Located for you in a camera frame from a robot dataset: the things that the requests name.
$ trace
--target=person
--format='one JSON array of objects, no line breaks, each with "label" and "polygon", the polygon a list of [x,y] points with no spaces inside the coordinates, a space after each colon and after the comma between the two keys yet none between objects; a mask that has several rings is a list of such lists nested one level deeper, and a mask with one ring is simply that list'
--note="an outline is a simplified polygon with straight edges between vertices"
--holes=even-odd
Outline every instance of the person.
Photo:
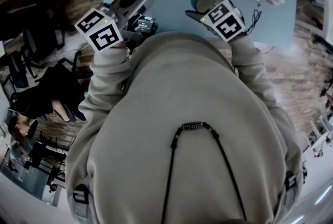
[{"label": "person", "polygon": [[283,219],[303,184],[296,131],[251,37],[230,45],[239,76],[182,32],[148,38],[129,61],[124,44],[95,53],[79,107],[87,123],[66,161],[77,221]]},{"label": "person", "polygon": [[38,122],[36,120],[29,119],[18,113],[10,118],[8,123],[8,132],[13,140],[22,142],[31,131],[31,136],[29,136],[29,139],[31,140],[37,124]]},{"label": "person", "polygon": [[53,167],[59,168],[65,157],[66,155],[47,149],[39,142],[36,142],[31,147],[31,141],[27,137],[24,138],[23,142],[16,142],[10,148],[10,164],[12,167],[16,167],[16,160],[23,160],[24,162],[28,162],[32,167],[38,168],[41,160],[44,158]]}]

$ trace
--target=drawstring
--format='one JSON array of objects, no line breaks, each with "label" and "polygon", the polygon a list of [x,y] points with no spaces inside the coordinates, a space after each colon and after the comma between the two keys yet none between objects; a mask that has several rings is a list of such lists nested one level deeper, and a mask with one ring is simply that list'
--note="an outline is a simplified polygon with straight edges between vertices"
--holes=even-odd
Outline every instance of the drawstring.
[{"label": "drawstring", "polygon": [[169,199],[169,192],[170,192],[170,185],[171,185],[171,177],[172,177],[173,161],[174,161],[174,157],[175,157],[175,151],[176,151],[176,148],[177,148],[178,139],[179,139],[179,137],[180,137],[180,135],[183,131],[198,130],[198,129],[201,129],[201,128],[207,129],[212,134],[215,141],[217,142],[217,145],[219,146],[220,152],[222,153],[222,156],[223,156],[223,158],[225,160],[225,163],[227,165],[231,180],[233,182],[235,192],[236,192],[236,195],[237,195],[240,207],[241,207],[241,211],[242,211],[244,220],[247,220],[245,210],[244,210],[244,206],[243,206],[243,202],[242,202],[241,197],[240,197],[240,193],[239,193],[239,190],[238,190],[238,186],[237,186],[235,176],[233,174],[233,171],[232,171],[231,166],[229,164],[228,158],[227,158],[227,156],[226,156],[226,154],[223,150],[223,147],[221,145],[221,142],[219,140],[220,135],[206,122],[193,122],[193,123],[183,124],[180,128],[178,128],[178,130],[177,130],[177,132],[174,135],[173,140],[172,140],[172,144],[171,144],[172,153],[171,153],[171,160],[170,160],[170,167],[169,167],[169,174],[168,174],[168,183],[166,184],[166,192],[165,192],[165,197],[164,197],[162,222],[161,222],[162,224],[164,224],[164,222],[165,222],[165,215],[167,213],[167,206],[168,206],[168,199]]}]

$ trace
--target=hand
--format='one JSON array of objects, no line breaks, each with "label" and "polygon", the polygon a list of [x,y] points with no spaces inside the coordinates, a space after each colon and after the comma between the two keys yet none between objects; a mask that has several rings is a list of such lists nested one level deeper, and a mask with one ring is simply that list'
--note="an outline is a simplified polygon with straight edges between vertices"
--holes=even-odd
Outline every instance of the hand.
[{"label": "hand", "polygon": [[32,158],[31,158],[29,155],[26,155],[26,156],[24,157],[24,160],[25,160],[25,161],[31,161]]},{"label": "hand", "polygon": [[120,42],[119,44],[113,46],[113,48],[126,48],[126,42]]},{"label": "hand", "polygon": [[244,34],[236,35],[233,39],[231,39],[231,40],[229,41],[229,43],[232,43],[232,42],[234,42],[234,41],[237,41],[237,40],[241,39],[241,38],[244,37],[244,36],[246,36],[246,35],[244,35]]}]

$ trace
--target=floor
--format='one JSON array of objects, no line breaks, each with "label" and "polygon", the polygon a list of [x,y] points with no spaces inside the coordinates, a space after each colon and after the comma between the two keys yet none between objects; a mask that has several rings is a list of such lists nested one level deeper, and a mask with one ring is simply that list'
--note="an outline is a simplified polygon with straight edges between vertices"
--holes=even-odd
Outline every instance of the floor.
[{"label": "floor", "polygon": [[[315,45],[311,35],[295,26],[290,49],[273,48],[256,44],[262,50],[267,74],[271,80],[278,103],[285,109],[296,128],[301,149],[308,147],[305,137],[312,131],[310,120],[325,112],[326,98],[319,95],[324,80],[330,77],[333,57],[322,45]],[[218,40],[212,43],[230,61],[231,51]]]}]

